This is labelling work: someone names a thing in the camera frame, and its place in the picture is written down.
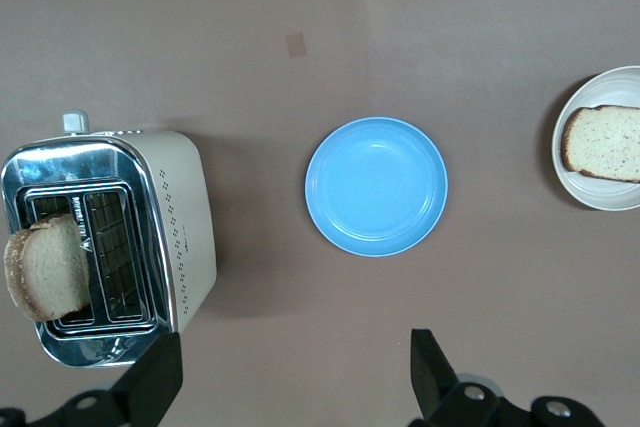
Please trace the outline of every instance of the toaster grill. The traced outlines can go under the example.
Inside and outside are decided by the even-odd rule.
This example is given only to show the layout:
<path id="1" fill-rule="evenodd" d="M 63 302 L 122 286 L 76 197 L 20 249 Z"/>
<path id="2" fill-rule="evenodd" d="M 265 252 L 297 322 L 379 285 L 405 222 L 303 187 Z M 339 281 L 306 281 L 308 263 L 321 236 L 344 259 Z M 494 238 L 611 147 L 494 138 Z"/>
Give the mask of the toaster grill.
<path id="1" fill-rule="evenodd" d="M 19 209 L 23 225 L 72 214 L 87 253 L 91 303 L 47 322 L 58 337 L 149 330 L 153 309 L 139 257 L 139 241 L 126 185 L 28 189 Z"/>

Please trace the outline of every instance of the toast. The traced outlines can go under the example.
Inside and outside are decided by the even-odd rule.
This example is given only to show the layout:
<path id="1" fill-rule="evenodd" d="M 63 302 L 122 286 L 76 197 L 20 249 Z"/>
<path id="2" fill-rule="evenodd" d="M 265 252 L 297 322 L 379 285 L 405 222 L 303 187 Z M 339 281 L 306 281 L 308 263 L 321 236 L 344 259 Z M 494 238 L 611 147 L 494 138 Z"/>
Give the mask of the toast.
<path id="1" fill-rule="evenodd" d="M 562 163 L 587 177 L 640 183 L 640 108 L 580 108 L 562 134 Z"/>
<path id="2" fill-rule="evenodd" d="M 14 304 L 31 320 L 49 321 L 89 304 L 89 268 L 80 231 L 69 214 L 13 234 L 4 252 Z"/>

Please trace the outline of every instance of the white toaster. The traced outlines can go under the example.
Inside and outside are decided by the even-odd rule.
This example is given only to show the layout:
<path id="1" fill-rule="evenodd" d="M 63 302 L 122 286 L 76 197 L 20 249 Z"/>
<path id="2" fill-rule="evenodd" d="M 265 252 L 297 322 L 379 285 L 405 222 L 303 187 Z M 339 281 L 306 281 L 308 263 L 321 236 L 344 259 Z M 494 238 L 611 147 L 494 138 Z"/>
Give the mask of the white toaster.
<path id="1" fill-rule="evenodd" d="M 2 170 L 11 233 L 71 213 L 87 252 L 91 304 L 36 322 L 47 353 L 74 367 L 135 362 L 162 333 L 181 332 L 216 280 L 200 156 L 177 132 L 88 132 L 26 145 Z"/>

